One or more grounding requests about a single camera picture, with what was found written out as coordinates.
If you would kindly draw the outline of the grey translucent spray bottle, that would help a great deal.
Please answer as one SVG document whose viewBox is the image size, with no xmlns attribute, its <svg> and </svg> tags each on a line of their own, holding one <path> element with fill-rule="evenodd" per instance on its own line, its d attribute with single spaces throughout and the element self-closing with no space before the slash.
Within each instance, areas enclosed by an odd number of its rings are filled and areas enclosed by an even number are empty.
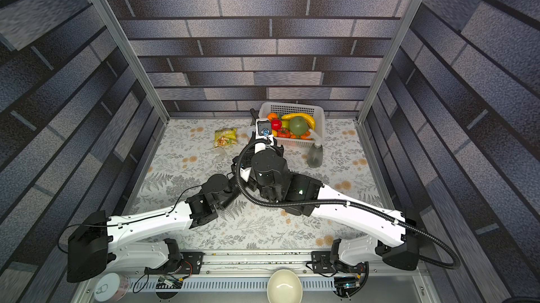
<svg viewBox="0 0 540 303">
<path fill-rule="evenodd" d="M 310 168 L 318 168 L 322 166 L 323 163 L 323 146 L 318 144 L 313 144 L 309 148 L 307 155 L 307 163 Z"/>
</svg>

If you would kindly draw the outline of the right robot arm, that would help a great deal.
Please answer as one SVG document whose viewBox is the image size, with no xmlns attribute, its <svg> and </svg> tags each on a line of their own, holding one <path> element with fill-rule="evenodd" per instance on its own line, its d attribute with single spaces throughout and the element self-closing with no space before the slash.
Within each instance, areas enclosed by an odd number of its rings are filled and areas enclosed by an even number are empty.
<svg viewBox="0 0 540 303">
<path fill-rule="evenodd" d="M 396 269 L 413 271 L 419 247 L 405 215 L 347 197 L 322 181 L 291 172 L 284 150 L 272 134 L 271 120 L 252 114 L 255 132 L 236 165 L 236 183 L 242 193 L 259 191 L 247 199 L 261 207 L 278 207 L 290 214 L 329 219 L 355 228 L 365 235 L 336 239 L 329 262 L 336 271 L 365 270 L 371 261 L 382 261 Z"/>
</svg>

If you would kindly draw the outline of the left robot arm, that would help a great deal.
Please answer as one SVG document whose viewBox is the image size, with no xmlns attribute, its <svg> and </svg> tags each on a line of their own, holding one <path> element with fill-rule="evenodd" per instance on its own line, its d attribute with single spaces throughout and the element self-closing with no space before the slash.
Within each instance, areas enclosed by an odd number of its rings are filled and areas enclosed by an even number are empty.
<svg viewBox="0 0 540 303">
<path fill-rule="evenodd" d="M 124 216 L 108 217 L 103 210 L 90 214 L 68 238 L 67 281 L 140 267 L 149 274 L 176 272 L 183 259 L 177 241 L 148 243 L 147 238 L 209 224 L 239 194 L 234 176 L 215 174 L 197 194 L 170 207 Z"/>
</svg>

